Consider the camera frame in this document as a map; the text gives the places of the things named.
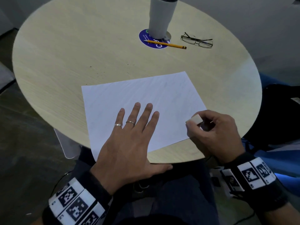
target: round wooden table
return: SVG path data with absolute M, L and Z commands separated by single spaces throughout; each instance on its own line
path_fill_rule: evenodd
M 52 0 L 20 28 L 13 69 L 28 102 L 54 128 L 90 146 L 82 85 L 186 71 L 207 109 L 235 118 L 243 136 L 260 109 L 257 68 L 239 40 L 219 22 L 178 1 L 168 27 L 186 50 L 153 49 L 139 40 L 149 24 L 150 0 Z M 213 39 L 212 49 L 180 36 Z M 153 163 L 203 158 L 191 140 L 148 153 Z

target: yellow pencil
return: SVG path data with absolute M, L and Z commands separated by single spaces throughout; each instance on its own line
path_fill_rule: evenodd
M 157 41 L 152 41 L 152 40 L 144 40 L 145 42 L 149 43 L 155 43 L 155 44 L 160 44 L 160 45 L 165 45 L 165 46 L 171 46 L 171 47 L 176 47 L 176 48 L 181 48 L 181 49 L 186 49 L 186 46 L 180 46 L 180 45 L 175 45 L 171 43 L 165 43 L 165 42 L 157 42 Z

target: white paper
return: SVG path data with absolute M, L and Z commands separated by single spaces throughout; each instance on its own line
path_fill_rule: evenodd
M 186 72 L 81 88 L 95 160 L 109 138 L 122 107 L 125 109 L 123 125 L 136 102 L 141 103 L 138 119 L 147 103 L 153 104 L 152 114 L 159 111 L 159 121 L 148 152 L 188 139 L 185 122 L 197 111 L 206 110 Z

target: pencil eraser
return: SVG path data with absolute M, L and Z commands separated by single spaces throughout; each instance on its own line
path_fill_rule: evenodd
M 190 120 L 193 121 L 196 125 L 199 125 L 201 122 L 203 122 L 203 120 L 202 120 L 202 118 L 200 117 L 199 114 L 196 114 Z

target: wristband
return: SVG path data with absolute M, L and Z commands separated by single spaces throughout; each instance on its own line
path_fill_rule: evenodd
M 85 172 L 49 199 L 49 206 L 42 214 L 43 224 L 94 225 L 105 215 L 110 200 L 111 196 L 99 181 Z
M 257 212 L 273 211 L 288 202 L 276 183 L 275 174 L 261 158 L 248 152 L 225 164 L 221 174 L 231 193 Z

